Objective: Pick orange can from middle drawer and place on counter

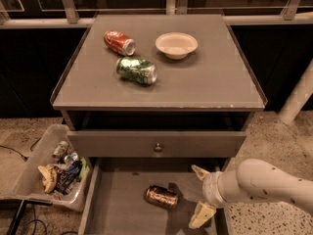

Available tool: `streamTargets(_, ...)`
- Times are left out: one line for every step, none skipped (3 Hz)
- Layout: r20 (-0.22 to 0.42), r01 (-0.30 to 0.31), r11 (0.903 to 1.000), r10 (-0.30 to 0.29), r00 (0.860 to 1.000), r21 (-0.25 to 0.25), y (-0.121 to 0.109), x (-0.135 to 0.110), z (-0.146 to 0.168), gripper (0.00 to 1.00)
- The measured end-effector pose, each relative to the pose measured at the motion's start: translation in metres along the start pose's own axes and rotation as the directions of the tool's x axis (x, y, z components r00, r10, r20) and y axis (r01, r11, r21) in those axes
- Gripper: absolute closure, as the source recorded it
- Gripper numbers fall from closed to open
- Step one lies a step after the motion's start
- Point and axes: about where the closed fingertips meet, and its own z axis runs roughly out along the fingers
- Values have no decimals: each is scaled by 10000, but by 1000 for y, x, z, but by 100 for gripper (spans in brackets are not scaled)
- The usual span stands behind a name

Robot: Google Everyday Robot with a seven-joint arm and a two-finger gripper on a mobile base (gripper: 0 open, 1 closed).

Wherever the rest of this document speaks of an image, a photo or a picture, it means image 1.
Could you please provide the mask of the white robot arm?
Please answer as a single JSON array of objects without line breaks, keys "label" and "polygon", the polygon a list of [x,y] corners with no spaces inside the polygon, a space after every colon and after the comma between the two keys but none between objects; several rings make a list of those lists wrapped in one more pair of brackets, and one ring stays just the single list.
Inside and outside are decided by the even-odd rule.
[{"label": "white robot arm", "polygon": [[193,171],[202,183],[189,226],[199,228],[217,211],[233,205],[284,204],[313,212],[312,114],[301,109],[312,96],[309,64],[278,113],[253,116],[247,141],[224,172]]}]

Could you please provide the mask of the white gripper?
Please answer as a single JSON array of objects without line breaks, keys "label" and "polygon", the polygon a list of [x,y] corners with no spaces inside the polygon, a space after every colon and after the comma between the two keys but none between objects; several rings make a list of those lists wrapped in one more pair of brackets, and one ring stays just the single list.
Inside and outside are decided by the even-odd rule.
[{"label": "white gripper", "polygon": [[192,170],[197,178],[203,181],[202,194],[205,199],[205,202],[198,201],[195,212],[189,222],[190,228],[197,229],[216,214],[216,209],[225,207],[226,201],[222,197],[218,187],[218,179],[222,175],[222,172],[209,172],[195,164],[192,165]]}]

